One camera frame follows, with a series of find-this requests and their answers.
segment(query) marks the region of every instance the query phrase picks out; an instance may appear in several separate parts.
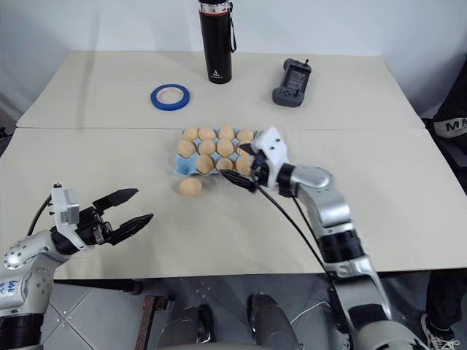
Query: diamond plate floor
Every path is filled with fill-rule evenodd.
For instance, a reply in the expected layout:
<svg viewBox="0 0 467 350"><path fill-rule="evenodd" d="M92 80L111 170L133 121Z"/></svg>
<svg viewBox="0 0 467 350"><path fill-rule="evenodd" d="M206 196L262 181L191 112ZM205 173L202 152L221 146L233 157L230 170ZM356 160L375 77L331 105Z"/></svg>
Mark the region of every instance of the diamond plate floor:
<svg viewBox="0 0 467 350"><path fill-rule="evenodd" d="M383 280L395 319L419 336L428 276L408 273ZM187 306L210 305L219 341L253 343L246 315L249 295L253 292L272 295L292 319L327 300L326 287L321 276L303 274L154 279L145 281L143 293L137 296L56 284L45 315L42 339L45 350L134 349L144 296L165 295L176 299L172 313ZM463 301L463 309L467 311L467 300ZM148 349L156 348L169 317L169 313L156 313ZM293 326L305 349L316 349L317 344L319 349L345 349L346 337L335 331L326 306L304 314ZM454 329L456 337L467 343L467 317Z"/></svg>

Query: blue tape roll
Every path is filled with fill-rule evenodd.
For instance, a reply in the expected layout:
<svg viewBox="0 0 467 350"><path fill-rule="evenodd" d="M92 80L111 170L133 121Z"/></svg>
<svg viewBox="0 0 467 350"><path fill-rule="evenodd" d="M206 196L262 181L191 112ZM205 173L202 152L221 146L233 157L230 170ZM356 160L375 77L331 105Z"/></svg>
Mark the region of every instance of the blue tape roll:
<svg viewBox="0 0 467 350"><path fill-rule="evenodd" d="M175 88L182 91L182 99L178 102L175 102L174 104L165 104L164 102L159 101L158 94L163 93L165 89L170 88ZM151 102L153 103L154 107L162 109L163 111L176 111L177 109L185 107L188 102L190 102L190 92L188 92L188 89L185 86L178 84L161 85L151 93Z"/></svg>

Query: brown egg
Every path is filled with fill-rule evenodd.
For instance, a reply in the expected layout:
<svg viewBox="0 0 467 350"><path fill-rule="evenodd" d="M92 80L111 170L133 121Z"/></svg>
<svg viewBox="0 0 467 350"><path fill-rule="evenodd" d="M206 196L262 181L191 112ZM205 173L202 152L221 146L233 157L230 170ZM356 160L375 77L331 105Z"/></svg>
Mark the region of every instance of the brown egg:
<svg viewBox="0 0 467 350"><path fill-rule="evenodd" d="M223 169L232 170L234 168L234 164L228 158L220 158L216 163L216 169L221 171Z"/></svg>
<svg viewBox="0 0 467 350"><path fill-rule="evenodd" d="M217 153L225 158L234 153L234 146L232 145L232 142L226 139L219 140L217 143Z"/></svg>
<svg viewBox="0 0 467 350"><path fill-rule="evenodd" d="M213 140L204 140L198 146L200 155L211 155L216 152L216 145Z"/></svg>
<svg viewBox="0 0 467 350"><path fill-rule="evenodd" d="M214 140L216 138L216 133L210 128L199 129L198 132L199 138L201 140Z"/></svg>
<svg viewBox="0 0 467 350"><path fill-rule="evenodd" d="M198 138L198 128L185 129L182 138L188 141L195 141Z"/></svg>
<svg viewBox="0 0 467 350"><path fill-rule="evenodd" d="M179 141L177 149L178 153L184 158L189 158L196 152L195 144L188 140Z"/></svg>
<svg viewBox="0 0 467 350"><path fill-rule="evenodd" d="M200 173L207 175L214 169L214 163L208 155L200 155L196 158L196 169Z"/></svg>
<svg viewBox="0 0 467 350"><path fill-rule="evenodd" d="M252 141L255 137L255 133L253 133L251 130L241 129L237 133L236 137L239 141Z"/></svg>
<svg viewBox="0 0 467 350"><path fill-rule="evenodd" d="M246 157L240 157L236 160L236 170L243 176L250 176L252 160Z"/></svg>
<svg viewBox="0 0 467 350"><path fill-rule="evenodd" d="M196 177L189 177L178 185L180 195L186 195L188 197L195 197L201 193L203 184L200 179Z"/></svg>
<svg viewBox="0 0 467 350"><path fill-rule="evenodd" d="M236 153L240 156L240 157L246 157L248 158L250 155L245 152L243 149L240 148L241 145L243 144L249 144L249 142L240 142L239 144L236 145Z"/></svg>
<svg viewBox="0 0 467 350"><path fill-rule="evenodd" d="M219 130L219 139L226 139L226 140L233 140L235 137L234 130L231 126L229 125L224 125L220 130Z"/></svg>

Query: remote controller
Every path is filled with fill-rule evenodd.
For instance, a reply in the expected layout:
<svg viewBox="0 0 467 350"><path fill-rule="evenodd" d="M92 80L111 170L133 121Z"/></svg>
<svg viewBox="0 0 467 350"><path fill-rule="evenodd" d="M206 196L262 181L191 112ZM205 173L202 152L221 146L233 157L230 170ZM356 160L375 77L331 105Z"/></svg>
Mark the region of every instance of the remote controller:
<svg viewBox="0 0 467 350"><path fill-rule="evenodd" d="M272 90L272 101L286 107L298 107L305 97L306 84L312 67L305 63L288 58L284 62L284 77L279 87Z"/></svg>

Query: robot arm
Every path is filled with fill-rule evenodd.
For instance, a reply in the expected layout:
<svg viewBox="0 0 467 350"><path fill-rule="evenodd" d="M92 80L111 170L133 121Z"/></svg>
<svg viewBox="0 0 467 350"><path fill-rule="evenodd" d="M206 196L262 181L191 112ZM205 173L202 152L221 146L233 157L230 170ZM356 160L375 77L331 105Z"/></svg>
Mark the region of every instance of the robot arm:
<svg viewBox="0 0 467 350"><path fill-rule="evenodd" d="M222 174L250 192L262 185L305 205L330 282L339 329L350 334L354 349L427 349L412 332L391 320L387 295L363 251L350 208L334 187L332 174L318 167L289 164L287 147L275 128L241 148L254 156L252 180L234 171Z"/></svg>
<svg viewBox="0 0 467 350"><path fill-rule="evenodd" d="M102 219L104 210L126 202L138 190L119 190L80 211L73 190L54 187L51 209L55 227L10 247L0 265L0 350L41 350L41 326L53 288L55 269L76 252L95 244L118 244L141 230L147 214L112 230Z"/></svg>

